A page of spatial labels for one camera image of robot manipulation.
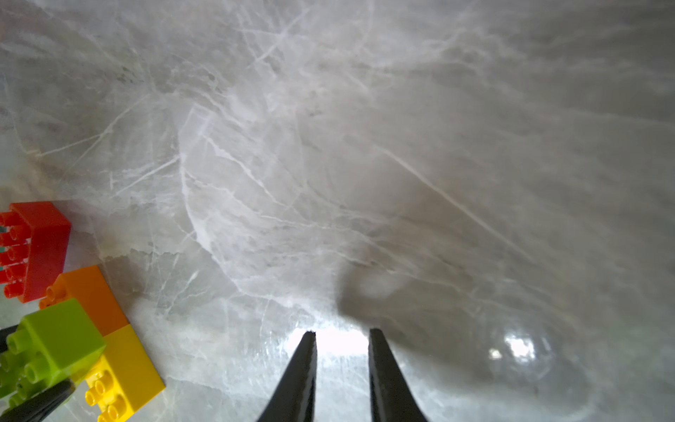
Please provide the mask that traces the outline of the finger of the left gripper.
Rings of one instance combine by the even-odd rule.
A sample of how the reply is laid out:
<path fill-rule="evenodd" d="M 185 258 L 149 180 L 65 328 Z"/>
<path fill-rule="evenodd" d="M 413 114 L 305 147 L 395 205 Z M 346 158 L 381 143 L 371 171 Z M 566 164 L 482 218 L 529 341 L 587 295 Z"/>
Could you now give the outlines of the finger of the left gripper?
<path fill-rule="evenodd" d="M 76 391 L 70 379 L 45 390 L 1 415 L 1 422 L 41 422 Z"/>

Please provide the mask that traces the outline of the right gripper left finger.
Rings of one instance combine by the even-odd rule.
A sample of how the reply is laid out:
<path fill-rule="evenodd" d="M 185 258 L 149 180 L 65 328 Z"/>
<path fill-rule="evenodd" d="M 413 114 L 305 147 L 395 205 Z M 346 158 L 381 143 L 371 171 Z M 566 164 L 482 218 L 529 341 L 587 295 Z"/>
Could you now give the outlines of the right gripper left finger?
<path fill-rule="evenodd" d="M 305 332 L 258 422 L 312 422 L 316 370 L 316 334 Z"/>

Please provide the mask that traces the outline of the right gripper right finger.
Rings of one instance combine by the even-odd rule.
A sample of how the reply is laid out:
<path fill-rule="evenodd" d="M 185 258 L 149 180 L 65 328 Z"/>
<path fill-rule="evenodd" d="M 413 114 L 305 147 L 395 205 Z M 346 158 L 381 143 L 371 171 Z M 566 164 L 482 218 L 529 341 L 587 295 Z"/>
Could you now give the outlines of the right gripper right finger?
<path fill-rule="evenodd" d="M 382 330 L 369 331 L 368 370 L 374 422 L 427 422 Z"/>

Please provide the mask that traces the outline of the lime green lego brick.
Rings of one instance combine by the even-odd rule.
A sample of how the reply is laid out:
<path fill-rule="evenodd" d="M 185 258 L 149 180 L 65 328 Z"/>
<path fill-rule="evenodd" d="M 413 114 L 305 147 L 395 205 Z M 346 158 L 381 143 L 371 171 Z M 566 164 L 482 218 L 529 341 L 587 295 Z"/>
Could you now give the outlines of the lime green lego brick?
<path fill-rule="evenodd" d="M 76 299 L 23 316 L 1 353 L 1 398 L 10 408 L 70 379 L 79 383 L 107 343 Z"/>

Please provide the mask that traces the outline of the yellow lego brick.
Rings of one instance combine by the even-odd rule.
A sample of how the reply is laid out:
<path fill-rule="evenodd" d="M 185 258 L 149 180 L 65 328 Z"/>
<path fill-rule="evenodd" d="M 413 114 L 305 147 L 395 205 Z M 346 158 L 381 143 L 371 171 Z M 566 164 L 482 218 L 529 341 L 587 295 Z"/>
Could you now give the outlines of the yellow lego brick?
<path fill-rule="evenodd" d="M 164 389 L 160 375 L 131 325 L 105 336 L 107 348 L 85 378 L 85 401 L 99 421 L 127 421 Z"/>

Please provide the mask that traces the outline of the orange lego brick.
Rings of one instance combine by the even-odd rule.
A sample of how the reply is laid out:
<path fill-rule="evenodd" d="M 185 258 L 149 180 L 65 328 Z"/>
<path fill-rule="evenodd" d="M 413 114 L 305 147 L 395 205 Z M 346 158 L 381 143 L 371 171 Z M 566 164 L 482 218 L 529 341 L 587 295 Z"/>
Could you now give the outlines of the orange lego brick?
<path fill-rule="evenodd" d="M 126 325 L 121 306 L 98 266 L 85 267 L 60 274 L 47 288 L 46 296 L 39 302 L 40 309 L 69 299 L 77 299 L 102 336 L 107 336 Z"/>

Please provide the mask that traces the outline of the red lego brick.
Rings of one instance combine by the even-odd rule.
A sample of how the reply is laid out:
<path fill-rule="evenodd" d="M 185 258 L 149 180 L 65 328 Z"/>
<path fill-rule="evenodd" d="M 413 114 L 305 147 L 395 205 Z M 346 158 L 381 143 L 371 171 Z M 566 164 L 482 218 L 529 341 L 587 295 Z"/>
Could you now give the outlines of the red lego brick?
<path fill-rule="evenodd" d="M 63 272 L 71 223 L 51 202 L 12 203 L 1 214 L 1 287 L 8 299 L 42 299 Z"/>

